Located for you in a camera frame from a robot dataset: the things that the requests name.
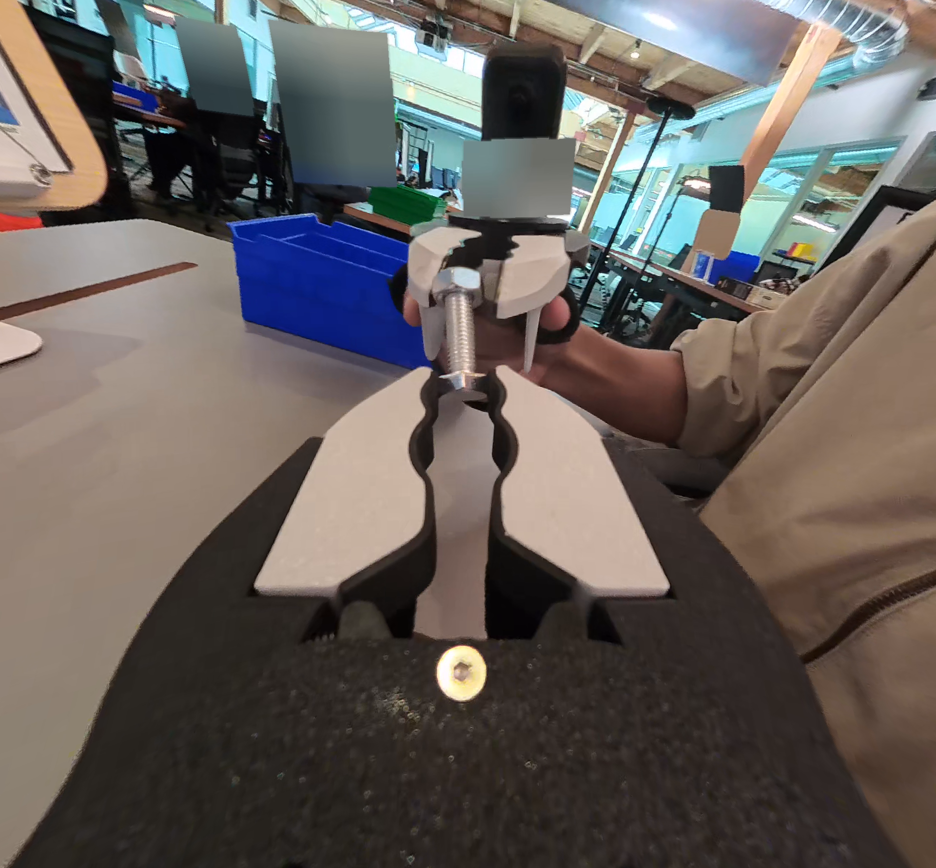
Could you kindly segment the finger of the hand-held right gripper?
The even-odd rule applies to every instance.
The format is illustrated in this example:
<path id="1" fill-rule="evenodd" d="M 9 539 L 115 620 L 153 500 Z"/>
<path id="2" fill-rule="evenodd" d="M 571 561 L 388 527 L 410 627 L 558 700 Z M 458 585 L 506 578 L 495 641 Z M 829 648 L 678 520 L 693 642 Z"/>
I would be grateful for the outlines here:
<path id="1" fill-rule="evenodd" d="M 515 235 L 504 255 L 482 259 L 482 312 L 501 322 L 520 320 L 524 374 L 532 371 L 544 309 L 566 289 L 570 268 L 564 235 Z"/>
<path id="2" fill-rule="evenodd" d="M 442 311 L 434 307 L 435 301 L 432 299 L 433 281 L 442 269 L 461 266 L 455 263 L 455 254 L 467 240 L 475 237 L 475 232 L 467 232 L 457 227 L 436 227 L 425 231 L 409 245 L 407 289 L 417 305 L 427 359 L 437 358 L 442 347 L 447 349 Z M 475 267 L 464 267 L 480 272 Z"/>

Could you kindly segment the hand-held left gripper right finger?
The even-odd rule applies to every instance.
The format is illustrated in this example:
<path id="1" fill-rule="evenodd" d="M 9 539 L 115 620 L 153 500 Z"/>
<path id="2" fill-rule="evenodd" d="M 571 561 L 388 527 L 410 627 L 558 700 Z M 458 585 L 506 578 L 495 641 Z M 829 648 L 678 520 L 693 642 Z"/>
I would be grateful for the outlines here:
<path id="1" fill-rule="evenodd" d="M 602 436 L 557 395 L 506 366 L 488 376 L 492 458 L 486 629 L 532 637 L 570 602 L 657 602 L 671 584 Z"/>

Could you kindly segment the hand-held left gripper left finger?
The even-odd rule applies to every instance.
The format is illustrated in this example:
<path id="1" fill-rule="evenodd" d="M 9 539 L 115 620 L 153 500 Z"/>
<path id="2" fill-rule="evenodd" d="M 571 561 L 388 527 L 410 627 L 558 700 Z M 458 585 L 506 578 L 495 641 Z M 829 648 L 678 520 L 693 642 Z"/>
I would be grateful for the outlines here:
<path id="1" fill-rule="evenodd" d="M 391 633 L 415 631 L 437 565 L 433 426 L 438 377 L 418 367 L 324 434 L 253 582 L 260 597 L 321 598 L 338 617 L 358 602 Z"/>

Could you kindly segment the steel hex bolt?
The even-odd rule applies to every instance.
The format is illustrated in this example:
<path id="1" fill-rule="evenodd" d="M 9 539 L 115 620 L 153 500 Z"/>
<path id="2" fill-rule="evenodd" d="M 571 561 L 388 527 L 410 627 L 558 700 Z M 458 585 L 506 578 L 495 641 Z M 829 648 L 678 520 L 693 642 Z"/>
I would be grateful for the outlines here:
<path id="1" fill-rule="evenodd" d="M 432 283 L 431 294 L 434 307 L 442 311 L 448 373 L 477 372 L 474 312 L 484 302 L 480 272 L 464 266 L 442 269 Z"/>

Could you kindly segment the blue plastic bin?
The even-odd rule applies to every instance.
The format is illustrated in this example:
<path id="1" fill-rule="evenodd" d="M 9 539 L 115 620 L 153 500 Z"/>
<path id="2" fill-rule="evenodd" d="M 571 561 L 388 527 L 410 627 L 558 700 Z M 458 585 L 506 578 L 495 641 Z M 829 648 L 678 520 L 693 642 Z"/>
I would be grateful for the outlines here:
<path id="1" fill-rule="evenodd" d="M 407 243 L 314 214 L 228 227 L 244 321 L 408 369 L 429 364 L 391 296 Z"/>

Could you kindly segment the steel hex nut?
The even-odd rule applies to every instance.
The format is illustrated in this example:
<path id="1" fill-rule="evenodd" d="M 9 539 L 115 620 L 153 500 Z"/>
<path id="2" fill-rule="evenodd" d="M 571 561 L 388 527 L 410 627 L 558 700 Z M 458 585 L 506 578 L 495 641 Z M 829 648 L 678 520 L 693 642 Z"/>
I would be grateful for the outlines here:
<path id="1" fill-rule="evenodd" d="M 439 381 L 444 394 L 452 394 L 463 403 L 487 403 L 488 401 L 486 375 L 461 370 L 439 375 Z"/>

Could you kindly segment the person's right forearm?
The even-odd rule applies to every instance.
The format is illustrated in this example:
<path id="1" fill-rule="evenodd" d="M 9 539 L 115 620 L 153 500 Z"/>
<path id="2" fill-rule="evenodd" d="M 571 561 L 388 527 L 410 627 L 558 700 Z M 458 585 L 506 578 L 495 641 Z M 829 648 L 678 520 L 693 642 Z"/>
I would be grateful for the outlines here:
<path id="1" fill-rule="evenodd" d="M 601 418 L 638 440 L 677 447 L 688 413 L 683 355 L 614 342 L 607 347 L 613 359 L 607 362 L 609 399 Z"/>

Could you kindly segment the person's right hand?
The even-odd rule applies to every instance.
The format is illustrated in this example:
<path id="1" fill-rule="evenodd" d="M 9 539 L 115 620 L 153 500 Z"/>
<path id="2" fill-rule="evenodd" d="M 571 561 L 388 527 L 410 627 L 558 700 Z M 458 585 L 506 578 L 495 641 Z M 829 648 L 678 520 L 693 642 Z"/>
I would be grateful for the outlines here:
<path id="1" fill-rule="evenodd" d="M 612 436 L 614 428 L 593 411 L 592 401 L 586 398 L 588 388 L 582 389 L 574 384 L 581 371 L 580 362 L 585 358 L 581 349 L 591 346 L 589 341 L 582 341 L 578 305 L 574 297 L 565 290 L 544 307 L 535 331 L 533 362 L 528 372 L 523 369 L 526 323 L 525 315 L 500 320 L 492 309 L 479 308 L 474 311 L 476 357 L 480 372 L 487 373 L 498 366 L 508 366 L 531 383 L 560 396 L 603 437 Z"/>

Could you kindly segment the green plastic bin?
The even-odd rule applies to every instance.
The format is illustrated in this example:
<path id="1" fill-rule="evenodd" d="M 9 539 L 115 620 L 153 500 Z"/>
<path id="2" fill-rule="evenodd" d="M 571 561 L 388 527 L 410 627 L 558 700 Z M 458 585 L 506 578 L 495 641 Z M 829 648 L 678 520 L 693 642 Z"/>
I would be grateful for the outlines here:
<path id="1" fill-rule="evenodd" d="M 374 214 L 408 226 L 445 218 L 448 211 L 444 199 L 406 185 L 373 187 L 367 203 Z"/>

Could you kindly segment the black pole stand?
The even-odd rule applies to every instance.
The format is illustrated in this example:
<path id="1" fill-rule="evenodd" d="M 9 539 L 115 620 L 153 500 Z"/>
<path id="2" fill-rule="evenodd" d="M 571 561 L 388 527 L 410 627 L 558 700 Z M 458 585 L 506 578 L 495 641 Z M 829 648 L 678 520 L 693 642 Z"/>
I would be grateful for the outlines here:
<path id="1" fill-rule="evenodd" d="M 676 121 L 683 121 L 683 120 L 691 119 L 692 117 L 696 115 L 696 109 L 692 105 L 686 102 L 680 102 L 680 101 L 676 101 L 673 99 L 669 99 L 659 94 L 650 98 L 649 101 L 647 102 L 647 106 L 648 106 L 650 113 L 660 115 L 660 119 L 657 124 L 656 133 L 654 137 L 652 138 L 652 141 L 649 144 L 644 160 L 642 161 L 640 165 L 636 179 L 628 194 L 628 198 L 625 201 L 624 207 L 621 210 L 619 218 L 617 219 L 617 222 L 615 226 L 613 227 L 613 230 L 609 236 L 608 242 L 605 243 L 602 251 L 598 254 L 597 258 L 595 259 L 593 266 L 591 268 L 590 275 L 583 288 L 583 291 L 581 292 L 581 296 L 579 298 L 579 313 L 582 318 L 584 318 L 584 314 L 589 305 L 591 293 L 594 290 L 596 284 L 598 283 L 599 277 L 605 267 L 605 263 L 611 251 L 612 245 L 614 243 L 614 239 L 618 231 L 621 229 L 621 226 L 624 222 L 624 218 L 626 217 L 630 207 L 632 206 L 635 200 L 636 194 L 638 192 L 639 184 L 644 174 L 648 170 L 654 151 L 657 148 L 663 136 L 665 128 L 668 126 L 669 122 L 672 121 L 673 119 Z"/>

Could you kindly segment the printed instruction sheet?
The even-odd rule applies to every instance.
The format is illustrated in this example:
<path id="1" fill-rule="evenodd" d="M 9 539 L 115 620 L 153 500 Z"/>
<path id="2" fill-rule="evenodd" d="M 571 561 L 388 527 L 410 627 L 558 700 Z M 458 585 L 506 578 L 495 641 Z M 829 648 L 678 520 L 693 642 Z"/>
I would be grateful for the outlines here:
<path id="1" fill-rule="evenodd" d="M 1 194 L 33 200 L 45 194 L 72 163 L 39 106 L 1 49 Z"/>

